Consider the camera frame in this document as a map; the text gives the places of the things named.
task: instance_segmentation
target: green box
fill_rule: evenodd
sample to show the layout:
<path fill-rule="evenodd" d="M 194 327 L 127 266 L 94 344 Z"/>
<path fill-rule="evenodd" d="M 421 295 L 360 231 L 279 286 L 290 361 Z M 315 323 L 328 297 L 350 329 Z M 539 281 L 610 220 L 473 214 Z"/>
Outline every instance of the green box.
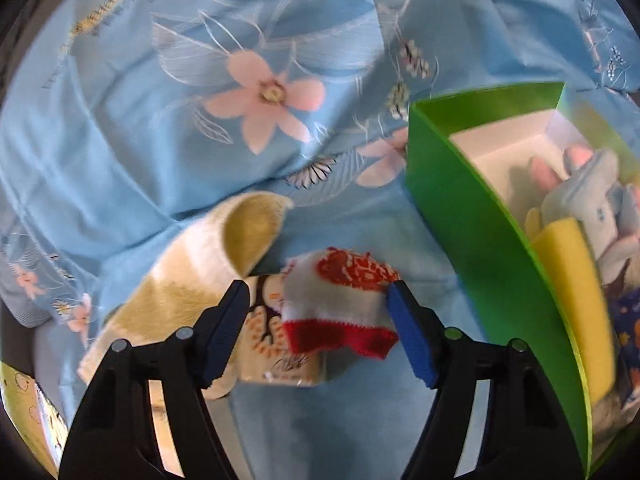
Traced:
<path fill-rule="evenodd" d="M 563 83 L 480 89 L 415 103 L 406 185 L 450 258 L 489 342 L 527 341 L 551 381 L 588 474 L 591 406 L 573 335 L 529 240 L 450 136 L 542 110 L 557 110 L 594 148 L 612 147 L 622 180 L 638 172 L 620 136 Z"/>

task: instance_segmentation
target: flower center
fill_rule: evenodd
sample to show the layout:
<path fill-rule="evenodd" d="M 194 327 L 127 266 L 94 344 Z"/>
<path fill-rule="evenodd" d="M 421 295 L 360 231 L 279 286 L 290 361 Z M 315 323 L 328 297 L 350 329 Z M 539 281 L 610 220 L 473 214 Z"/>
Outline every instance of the flower center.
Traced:
<path fill-rule="evenodd" d="M 281 105 L 287 100 L 287 90 L 276 80 L 260 83 L 260 97 L 270 105 Z"/>

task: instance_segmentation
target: blue gripper pad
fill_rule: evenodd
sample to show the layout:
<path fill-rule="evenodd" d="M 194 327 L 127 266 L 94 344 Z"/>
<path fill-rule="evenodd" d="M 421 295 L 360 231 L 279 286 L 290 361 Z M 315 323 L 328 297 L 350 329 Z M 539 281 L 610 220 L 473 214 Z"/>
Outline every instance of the blue gripper pad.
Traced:
<path fill-rule="evenodd" d="M 444 348 L 444 326 L 438 316 L 418 304 L 405 282 L 389 286 L 386 307 L 415 376 L 428 388 L 437 388 Z"/>

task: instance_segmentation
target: blue fabric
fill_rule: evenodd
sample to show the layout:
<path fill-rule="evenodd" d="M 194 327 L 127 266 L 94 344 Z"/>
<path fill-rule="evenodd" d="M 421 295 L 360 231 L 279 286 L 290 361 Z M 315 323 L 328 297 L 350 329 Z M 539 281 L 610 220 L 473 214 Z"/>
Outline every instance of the blue fabric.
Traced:
<path fill-rule="evenodd" d="M 252 72 L 232 67 L 241 49 Z M 178 232 L 229 195 L 270 189 L 297 207 L 258 272 L 329 245 L 370 251 L 445 325 L 482 338 L 402 189 L 408 101 L 565 80 L 640 153 L 625 93 L 640 86 L 639 57 L 615 0 L 66 0 L 2 110 L 0 250 L 28 305 L 57 323 L 88 295 L 90 341 Z M 82 345 L 62 332 L 51 344 L 64 347 L 73 413 Z M 233 391 L 260 480 L 399 477 L 432 393 L 400 348 L 347 370 L 330 359 L 339 377 L 314 390 Z"/>

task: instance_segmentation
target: cartoon character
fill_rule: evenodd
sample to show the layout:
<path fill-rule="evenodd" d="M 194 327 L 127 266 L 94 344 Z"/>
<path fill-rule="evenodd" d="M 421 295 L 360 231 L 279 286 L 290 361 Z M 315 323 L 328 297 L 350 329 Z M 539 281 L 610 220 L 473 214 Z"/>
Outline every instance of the cartoon character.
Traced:
<path fill-rule="evenodd" d="M 542 158 L 534 157 L 530 174 L 547 193 L 540 210 L 532 210 L 527 225 L 539 228 L 562 218 L 580 221 L 593 251 L 603 285 L 612 283 L 626 261 L 640 253 L 640 190 L 618 181 L 617 155 L 607 148 L 593 152 L 581 146 L 564 151 L 565 181 Z M 539 221 L 532 221 L 533 216 Z M 535 235 L 527 228 L 527 234 Z"/>

